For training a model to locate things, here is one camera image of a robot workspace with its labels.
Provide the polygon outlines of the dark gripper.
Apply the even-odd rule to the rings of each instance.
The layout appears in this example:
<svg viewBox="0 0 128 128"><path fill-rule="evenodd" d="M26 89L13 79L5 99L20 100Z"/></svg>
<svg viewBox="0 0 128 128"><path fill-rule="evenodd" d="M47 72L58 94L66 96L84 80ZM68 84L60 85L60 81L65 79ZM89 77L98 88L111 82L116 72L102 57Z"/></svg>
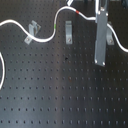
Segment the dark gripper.
<svg viewBox="0 0 128 128"><path fill-rule="evenodd" d="M101 8L108 10L109 0L95 0L95 11ZM107 16L106 12L100 10L97 15L97 33L95 42L95 63L100 66L105 65L106 56L106 34L107 34Z"/></svg>

